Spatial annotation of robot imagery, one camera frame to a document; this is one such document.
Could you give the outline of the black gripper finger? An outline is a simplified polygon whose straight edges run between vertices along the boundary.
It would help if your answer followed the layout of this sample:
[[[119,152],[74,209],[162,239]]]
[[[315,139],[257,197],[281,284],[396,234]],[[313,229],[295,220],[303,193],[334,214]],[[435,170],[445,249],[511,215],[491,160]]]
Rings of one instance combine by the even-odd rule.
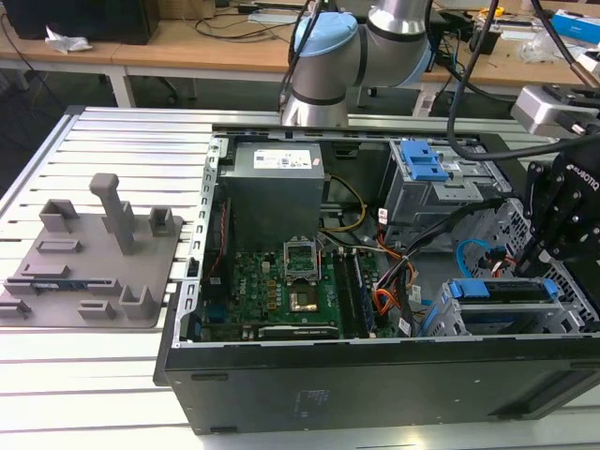
[[[537,244],[557,261],[564,261],[567,256],[564,237],[566,219],[565,171],[542,172],[537,178]]]
[[[523,201],[523,215],[529,220],[529,234],[531,237],[518,258],[516,267],[518,275],[528,275],[537,261],[538,229],[541,211],[539,203],[543,184],[544,165],[538,162],[531,162],[528,166],[526,191]]]

